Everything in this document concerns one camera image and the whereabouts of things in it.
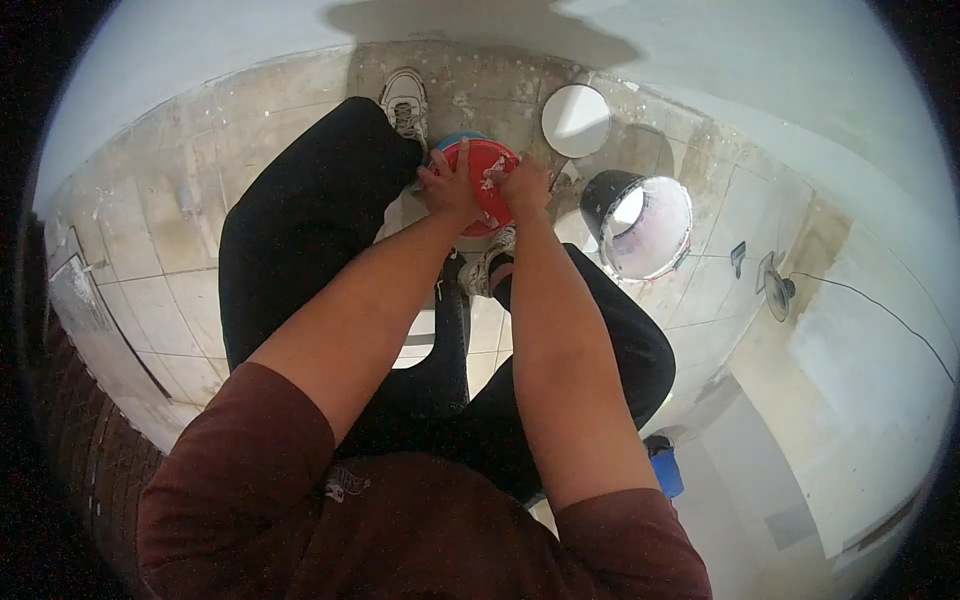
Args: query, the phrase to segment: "black cord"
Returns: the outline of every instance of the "black cord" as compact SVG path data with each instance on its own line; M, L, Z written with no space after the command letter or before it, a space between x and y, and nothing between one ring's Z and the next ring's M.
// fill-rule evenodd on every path
M947 374L947 378L950 380L950 383L952 383L954 386L957 384L956 380L953 379L953 375L950 374L950 370L947 368L947 365L944 363L944 359L940 358L940 354L937 353L937 350L935 350L935 349L933 348L933 346L926 340L926 338L925 338L924 336L922 336L921 334L917 333L917 332L913 329L913 327L911 327L910 325L906 324L906 322L905 322L903 319L901 319L900 317L898 317L892 310L890 310L889 308L887 308L887 307L884 306L883 304L877 302L876 300L870 298L869 296L867 296L866 294L864 294L864 293L861 292L860 290L856 289L855 287L852 287L852 286L850 286L850 285L847 285L846 283L840 283L839 281L831 281L830 279L824 279L824 278L822 278L822 277L817 277L816 275L811 275L810 273L804 273L804 272L802 272L802 271L794 271L794 272L791 273L789 276L792 277L792 276L794 276L794 275L802 275L802 276L804 276L804 277L810 277L811 279L816 279L816 280L818 280L818 281L823 281L824 283L832 283L833 285L839 285L840 287L845 287L845 288L847 288L848 290L851 290L851 291L856 292L856 293L859 294L860 296L866 298L867 300L869 300L869 301L871 301L872 303L876 304L877 306L879 306L879 307L882 308L883 310L887 311L887 313L890 314L891 317L893 317L893 318L896 319L897 321L900 321L900 324L903 325L904 327L906 327L907 331L909 331L910 333L914 334L915 336L917 336L918 338L920 338L921 340L924 341L924 344L926 344L926 347L927 347L927 348L930 348L930 351L933 352L933 355L937 357L937 360L938 360L938 361L940 361L940 366L944 368L944 372Z

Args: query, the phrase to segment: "forearm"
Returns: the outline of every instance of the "forearm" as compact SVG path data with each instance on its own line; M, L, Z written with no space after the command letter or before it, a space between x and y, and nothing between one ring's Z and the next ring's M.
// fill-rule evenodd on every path
M460 215L431 214L368 248L250 360L303 390L338 444L390 371L464 226Z
M655 488L603 317L544 212L517 219L514 269L517 408L551 506Z

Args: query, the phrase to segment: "shoe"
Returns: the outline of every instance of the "shoe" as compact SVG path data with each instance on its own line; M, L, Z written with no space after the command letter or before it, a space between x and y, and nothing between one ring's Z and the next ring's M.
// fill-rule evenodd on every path
M426 89L420 73L409 66L391 73L380 94L380 107L396 132L417 140L426 153Z
M487 249L472 264L464 265L457 275L460 287L474 296L492 298L490 289L490 263L500 254L513 256L516 252L516 225L510 223L496 233Z

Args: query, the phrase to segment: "shoelace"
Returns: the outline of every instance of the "shoelace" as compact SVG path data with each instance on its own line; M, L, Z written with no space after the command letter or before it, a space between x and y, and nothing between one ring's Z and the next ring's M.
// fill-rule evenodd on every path
M396 118L396 132L407 139L417 139L417 124L421 116L414 114L413 105L409 102L400 102L394 107Z

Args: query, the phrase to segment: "person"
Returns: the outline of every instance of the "person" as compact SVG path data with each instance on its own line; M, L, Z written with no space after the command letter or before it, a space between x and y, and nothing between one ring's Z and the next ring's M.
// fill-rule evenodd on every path
M514 221L464 267L513 316L514 356L461 411L416 416L454 365L392 370L481 211L469 145L422 164L416 71L350 98L227 216L231 375L144 490L141 572L161 598L709 598L637 434L673 382L660 329L554 235L549 176L496 177ZM373 244L416 179L428 216ZM411 386L418 381L420 387ZM544 490L559 539L524 509Z

